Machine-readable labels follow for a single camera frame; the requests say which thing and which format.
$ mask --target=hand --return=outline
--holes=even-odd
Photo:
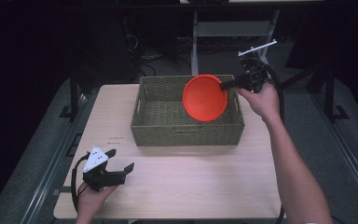
[[[272,84],[264,83],[259,93],[253,93],[246,89],[236,89],[250,104],[256,114],[266,122],[268,119],[279,119],[279,98]]]
[[[107,197],[109,197],[117,187],[118,186],[111,186],[97,192],[88,187],[87,183],[83,182],[77,190],[78,203],[76,223],[91,223]]]

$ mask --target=woven basket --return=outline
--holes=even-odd
[[[233,76],[217,76],[222,81]],[[244,122],[237,93],[228,91],[226,111],[201,122],[185,111],[182,94],[192,77],[142,77],[133,110],[131,131],[138,147],[236,146]]]

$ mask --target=table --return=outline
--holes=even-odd
[[[138,84],[102,86],[83,132],[70,171],[94,146],[115,148],[107,171],[135,162],[96,217],[113,219],[243,219],[279,215],[269,133],[240,97],[245,128],[233,147],[137,147],[131,116]],[[82,182],[80,163],[77,183]],[[63,186],[70,186],[70,172]],[[61,192],[56,218],[76,218],[71,193]]]

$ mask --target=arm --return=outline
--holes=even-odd
[[[87,184],[83,182],[78,188],[76,224],[91,223],[94,216],[103,206],[104,201],[116,188],[117,186],[111,186],[97,192],[90,189]]]
[[[237,89],[237,92],[267,125],[278,191],[288,222],[333,223],[321,187],[282,123],[274,86],[266,83],[258,94],[245,89]]]

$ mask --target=white bracket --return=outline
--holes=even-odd
[[[246,51],[244,51],[244,52],[238,52],[238,57],[240,57],[240,56],[242,56],[242,55],[244,55],[244,54],[247,54],[247,53],[250,53],[250,52],[259,50],[259,49],[266,48],[266,47],[268,47],[268,46],[270,46],[270,45],[273,45],[273,44],[276,44],[276,43],[277,43],[276,40],[272,40],[272,42],[267,43],[267,44],[262,45],[262,46],[259,46],[259,47],[257,47],[257,48],[251,47],[251,49],[248,49],[248,50],[246,50]]]
[[[106,156],[98,147],[93,147],[89,158],[87,159],[86,165],[84,166],[83,173],[86,173],[95,167],[101,165],[102,163],[109,160],[109,157]]]

